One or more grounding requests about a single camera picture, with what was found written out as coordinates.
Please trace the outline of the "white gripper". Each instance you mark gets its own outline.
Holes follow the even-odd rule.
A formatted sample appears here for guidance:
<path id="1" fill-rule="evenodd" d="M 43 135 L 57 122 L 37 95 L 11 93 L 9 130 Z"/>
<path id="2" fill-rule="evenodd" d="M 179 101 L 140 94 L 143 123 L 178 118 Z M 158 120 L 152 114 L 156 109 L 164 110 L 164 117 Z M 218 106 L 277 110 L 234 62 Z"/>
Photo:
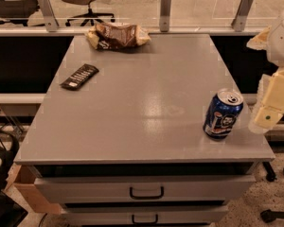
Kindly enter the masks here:
<path id="1" fill-rule="evenodd" d="M 284 10 L 272 26 L 265 27 L 247 42 L 254 50 L 266 50 L 268 61 L 284 67 Z M 271 76 L 263 74 L 257 88 L 257 102 L 248 129 L 253 133 L 271 130 L 284 115 L 284 68 Z"/>

